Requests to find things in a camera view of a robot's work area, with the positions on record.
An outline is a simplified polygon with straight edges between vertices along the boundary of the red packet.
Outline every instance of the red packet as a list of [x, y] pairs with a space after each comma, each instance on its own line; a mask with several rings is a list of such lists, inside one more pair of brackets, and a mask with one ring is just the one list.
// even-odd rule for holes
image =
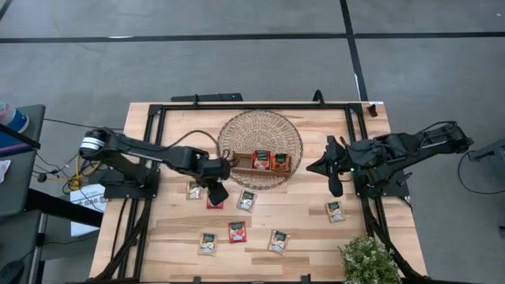
[[270, 170], [271, 153], [265, 150], [256, 150], [252, 154], [252, 168], [257, 170]]
[[223, 209], [224, 203], [213, 205], [209, 199], [207, 199], [207, 209]]
[[246, 242], [247, 236], [245, 235], [245, 222], [231, 222], [228, 223], [228, 232], [230, 234], [230, 243]]

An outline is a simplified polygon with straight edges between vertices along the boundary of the wooden table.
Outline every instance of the wooden table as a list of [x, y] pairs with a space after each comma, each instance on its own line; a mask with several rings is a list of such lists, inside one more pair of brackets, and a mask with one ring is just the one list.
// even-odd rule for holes
[[[130, 105], [125, 124], [126, 135], [143, 139], [148, 108], [149, 103]], [[252, 214], [236, 208], [242, 187], [235, 182], [229, 180], [224, 184], [230, 193], [224, 209], [208, 210], [206, 200], [186, 200], [185, 187], [186, 182], [190, 181], [189, 177], [161, 166], [161, 184], [152, 204], [140, 277], [142, 282], [192, 281], [193, 276], [201, 276], [203, 281], [297, 281], [301, 275], [308, 273], [314, 281], [344, 280], [338, 247], [344, 246], [355, 236], [366, 235], [361, 201], [354, 194], [352, 181], [344, 183], [342, 197], [334, 198], [328, 191], [326, 177], [305, 170], [307, 165], [323, 154], [327, 135], [349, 139], [344, 111], [276, 112], [297, 127], [304, 143], [303, 159], [290, 180], [277, 188], [259, 192]], [[240, 113], [241, 110], [170, 110], [164, 125], [162, 145], [171, 144], [193, 129], [202, 129], [217, 137], [223, 125]], [[372, 118], [365, 112], [370, 137], [390, 132], [384, 105], [377, 106], [377, 113], [379, 116]], [[360, 139], [356, 118], [354, 125]], [[212, 142], [200, 134], [189, 136], [181, 144], [203, 148], [211, 153], [215, 151]], [[346, 221], [328, 222], [324, 204], [332, 200], [342, 201]], [[122, 201], [112, 200], [107, 204], [90, 277], [101, 272], [110, 260]], [[394, 197], [383, 198], [383, 203], [391, 240], [412, 267], [425, 274], [410, 209]], [[125, 210], [118, 247], [123, 241], [127, 219], [128, 210]], [[229, 243], [227, 224], [232, 221], [245, 221], [246, 243]], [[291, 235], [285, 256], [267, 251], [272, 229]], [[196, 254], [203, 232], [218, 234], [218, 250], [214, 257]], [[127, 276], [133, 273], [133, 259], [137, 250], [130, 251]]]

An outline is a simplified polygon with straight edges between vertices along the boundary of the round wicker tray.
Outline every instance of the round wicker tray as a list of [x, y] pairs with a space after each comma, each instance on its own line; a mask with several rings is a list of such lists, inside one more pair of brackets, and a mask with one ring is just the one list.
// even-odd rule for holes
[[[300, 166], [303, 143], [294, 125], [280, 114], [266, 110], [246, 111], [231, 118], [219, 133], [219, 151], [253, 153], [267, 150], [291, 156], [291, 175]], [[289, 177], [268, 177], [239, 174], [232, 171], [231, 179], [249, 189], [271, 189]]]

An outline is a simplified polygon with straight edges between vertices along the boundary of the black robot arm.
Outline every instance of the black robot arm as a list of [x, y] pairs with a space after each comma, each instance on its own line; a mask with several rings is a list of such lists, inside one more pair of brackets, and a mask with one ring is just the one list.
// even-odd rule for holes
[[[429, 130], [435, 125], [439, 128]], [[366, 176], [371, 186], [383, 187], [394, 173], [437, 154], [462, 153], [473, 141], [455, 121], [438, 122], [416, 134], [391, 133], [351, 145], [341, 138], [345, 148], [333, 136], [327, 137], [323, 157], [307, 166], [308, 171], [329, 177], [333, 196], [341, 196], [338, 174], [356, 170]]]
[[163, 147], [129, 138], [108, 128], [100, 128], [86, 132], [79, 154], [84, 159], [100, 161], [113, 167], [123, 173], [126, 180], [139, 186], [148, 182], [151, 169], [143, 164], [130, 162], [123, 154], [163, 163], [207, 187], [209, 199], [213, 204], [219, 204], [228, 197], [220, 181], [230, 176], [230, 163], [221, 157], [210, 159], [208, 152], [198, 148]]

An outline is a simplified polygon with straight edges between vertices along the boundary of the potted plant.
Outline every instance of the potted plant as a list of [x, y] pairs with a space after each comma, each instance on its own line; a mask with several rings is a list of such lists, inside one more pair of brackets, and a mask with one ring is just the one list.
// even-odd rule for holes
[[339, 248], [349, 284], [401, 283], [393, 251], [373, 237], [355, 237], [345, 248]]

